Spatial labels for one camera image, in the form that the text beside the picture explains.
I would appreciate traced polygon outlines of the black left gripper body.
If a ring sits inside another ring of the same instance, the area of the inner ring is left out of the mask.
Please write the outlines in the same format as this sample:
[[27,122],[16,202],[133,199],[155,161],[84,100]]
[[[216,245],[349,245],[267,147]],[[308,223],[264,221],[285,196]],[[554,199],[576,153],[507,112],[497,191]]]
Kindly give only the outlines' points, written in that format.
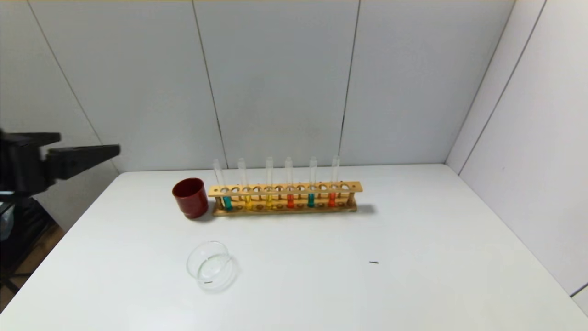
[[1,140],[1,191],[43,192],[48,184],[40,148]]

